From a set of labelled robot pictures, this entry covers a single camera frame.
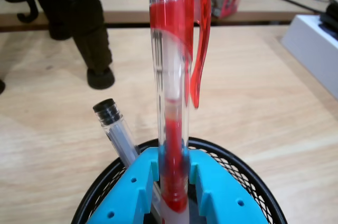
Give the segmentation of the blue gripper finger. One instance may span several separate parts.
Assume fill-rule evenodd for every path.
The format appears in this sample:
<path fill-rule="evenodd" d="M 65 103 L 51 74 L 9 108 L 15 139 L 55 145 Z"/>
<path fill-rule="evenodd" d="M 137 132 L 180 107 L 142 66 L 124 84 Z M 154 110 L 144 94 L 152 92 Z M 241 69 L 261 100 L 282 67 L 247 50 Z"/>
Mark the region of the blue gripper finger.
<path fill-rule="evenodd" d="M 267 222 L 258 203 L 216 160 L 201 150 L 190 150 L 189 156 L 189 183 L 207 223 Z"/>
<path fill-rule="evenodd" d="M 158 148 L 150 147 L 126 170 L 87 223 L 143 223 L 158 180 Z"/>

